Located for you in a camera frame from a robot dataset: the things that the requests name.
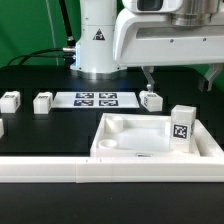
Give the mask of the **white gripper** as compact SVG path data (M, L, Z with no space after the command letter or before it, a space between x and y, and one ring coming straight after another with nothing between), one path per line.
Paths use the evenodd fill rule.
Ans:
M224 63L224 0L122 0L113 57L126 67L142 67L149 92L153 66L211 64L200 78L210 91Z

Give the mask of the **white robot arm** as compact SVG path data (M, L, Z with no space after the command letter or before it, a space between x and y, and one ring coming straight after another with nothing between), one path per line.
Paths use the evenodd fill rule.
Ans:
M81 38L71 70L109 79L140 67L154 89L158 66L208 64L200 87L210 90L224 69L224 0L80 0Z

